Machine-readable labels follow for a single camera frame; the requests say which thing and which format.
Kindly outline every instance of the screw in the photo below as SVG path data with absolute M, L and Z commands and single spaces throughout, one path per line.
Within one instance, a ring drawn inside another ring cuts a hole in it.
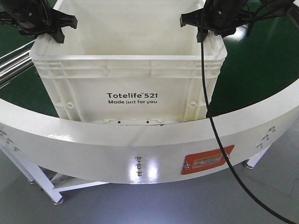
M 257 148 L 263 148 L 263 144 L 262 143 L 258 144 Z
M 138 163 L 141 162 L 141 159 L 142 159 L 142 157 L 136 157 L 136 161 L 137 161 Z
M 19 148 L 17 148 L 17 147 L 14 147 L 14 151 L 15 151 L 15 152 L 19 152 L 19 151 L 20 151 L 20 149 L 19 149 Z
M 12 143 L 12 142 L 13 142 L 13 141 L 12 141 L 11 139 L 9 139 L 9 138 L 6 140 L 6 143 L 7 143 L 7 144 L 10 144 L 10 143 Z
M 269 135 L 266 135 L 265 137 L 263 137 L 263 140 L 268 141 L 269 140 Z
M 136 164 L 136 166 L 137 166 L 137 169 L 141 169 L 142 168 L 142 164 L 140 164 L 140 163 Z
M 275 132 L 275 131 L 276 131 L 275 126 L 273 126 L 269 129 L 269 132 Z
M 0 130 L 0 136 L 6 135 L 6 133 L 3 130 Z
M 185 164 L 184 166 L 183 166 L 185 169 L 190 169 L 190 167 L 191 167 L 191 164 Z

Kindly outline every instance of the floor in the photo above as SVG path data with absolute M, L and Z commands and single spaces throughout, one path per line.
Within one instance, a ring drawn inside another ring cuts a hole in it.
M 299 119 L 256 165 L 236 171 L 265 204 L 299 223 Z M 107 184 L 64 192 L 53 205 L 0 153 L 1 224 L 282 224 L 241 189 L 230 171 L 187 181 Z

